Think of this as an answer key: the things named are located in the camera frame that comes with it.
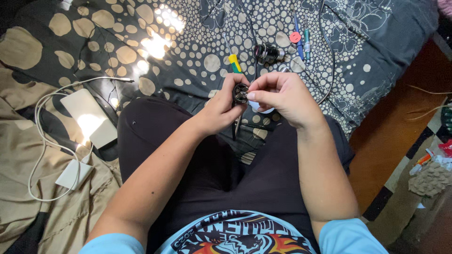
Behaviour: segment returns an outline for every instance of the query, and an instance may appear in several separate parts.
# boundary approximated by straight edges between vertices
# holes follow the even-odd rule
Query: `wooden floor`
[[[452,92],[452,63],[433,41],[427,42],[395,88],[381,99],[351,136],[350,144],[356,157],[350,165],[349,180],[361,213],[373,201],[434,113],[416,121],[407,119],[441,105],[446,97],[427,94],[407,85],[432,92]],[[423,110],[422,113],[407,114],[418,109]]]

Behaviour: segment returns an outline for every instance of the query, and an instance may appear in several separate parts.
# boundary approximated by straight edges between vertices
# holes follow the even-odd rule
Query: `light blue t-shirt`
[[[360,219],[328,222],[320,231],[320,252],[387,254]],[[143,246],[126,234],[107,234],[87,243],[79,254],[144,254]],[[311,243],[294,226],[254,211],[228,210],[186,225],[172,235],[156,254],[217,253],[315,254]]]

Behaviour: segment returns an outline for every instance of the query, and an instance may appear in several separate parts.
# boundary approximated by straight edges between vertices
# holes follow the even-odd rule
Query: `yellow screwdriver handle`
[[[229,56],[229,62],[232,65],[232,69],[234,73],[242,73],[242,69],[240,68],[239,61],[237,60],[237,55],[232,54]]]

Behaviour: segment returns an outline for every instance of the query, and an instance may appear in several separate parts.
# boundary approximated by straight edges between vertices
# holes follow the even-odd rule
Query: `red sticker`
[[[301,35],[300,35],[299,32],[295,31],[295,32],[292,32],[290,34],[289,39],[290,39],[291,42],[297,43],[297,42],[299,42],[301,40]]]

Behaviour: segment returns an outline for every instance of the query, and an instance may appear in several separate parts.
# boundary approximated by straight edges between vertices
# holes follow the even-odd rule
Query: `white power adapter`
[[[80,162],[79,170],[79,162],[76,159],[72,159],[55,183],[68,189],[78,190],[92,170],[93,166],[83,162]]]
[[[97,149],[117,139],[115,126],[87,89],[80,89],[60,101],[77,121],[85,138],[89,137]]]

